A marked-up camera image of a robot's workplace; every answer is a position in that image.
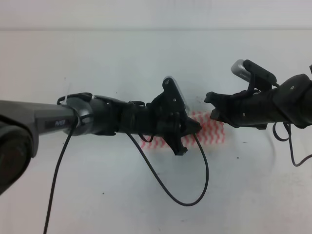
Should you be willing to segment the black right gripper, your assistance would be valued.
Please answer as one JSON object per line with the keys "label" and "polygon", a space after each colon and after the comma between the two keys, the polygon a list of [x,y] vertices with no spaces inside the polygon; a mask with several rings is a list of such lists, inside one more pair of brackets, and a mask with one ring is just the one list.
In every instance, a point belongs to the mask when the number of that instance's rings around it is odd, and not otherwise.
{"label": "black right gripper", "polygon": [[210,119],[230,124],[233,127],[257,127],[274,122],[282,122],[283,115],[273,102],[277,89],[253,94],[249,97],[208,92],[205,103],[212,104]]}

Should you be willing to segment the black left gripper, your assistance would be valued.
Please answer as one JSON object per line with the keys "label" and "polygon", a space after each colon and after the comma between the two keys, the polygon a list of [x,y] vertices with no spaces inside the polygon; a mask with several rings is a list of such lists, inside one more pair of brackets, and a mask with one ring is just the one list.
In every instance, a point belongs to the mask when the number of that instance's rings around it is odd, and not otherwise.
{"label": "black left gripper", "polygon": [[176,156],[187,152],[181,136],[197,134],[201,129],[198,121],[187,116],[180,94],[160,94],[149,103],[129,101],[122,107],[118,123],[120,133],[163,137]]}

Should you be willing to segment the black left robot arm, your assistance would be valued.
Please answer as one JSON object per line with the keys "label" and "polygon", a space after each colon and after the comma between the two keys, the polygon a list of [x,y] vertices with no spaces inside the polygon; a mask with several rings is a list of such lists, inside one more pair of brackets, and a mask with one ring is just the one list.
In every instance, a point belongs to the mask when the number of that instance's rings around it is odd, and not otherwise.
{"label": "black left robot arm", "polygon": [[0,103],[0,190],[5,192],[26,171],[38,151],[39,136],[64,131],[72,136],[114,136],[130,133],[161,137],[176,155],[187,149],[184,136],[200,124],[188,117],[184,104],[171,104],[164,95],[151,103],[120,101],[91,93],[61,97],[57,104],[3,100]]}

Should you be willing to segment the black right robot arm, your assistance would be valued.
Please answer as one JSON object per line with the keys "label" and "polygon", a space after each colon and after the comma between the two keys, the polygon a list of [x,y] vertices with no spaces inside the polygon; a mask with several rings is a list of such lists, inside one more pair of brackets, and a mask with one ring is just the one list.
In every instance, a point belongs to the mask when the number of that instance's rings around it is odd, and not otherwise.
{"label": "black right robot arm", "polygon": [[284,122],[304,129],[312,124],[312,81],[305,74],[277,84],[274,74],[250,60],[238,60],[231,71],[249,86],[233,95],[208,92],[205,103],[214,106],[211,119],[235,128],[265,129]]}

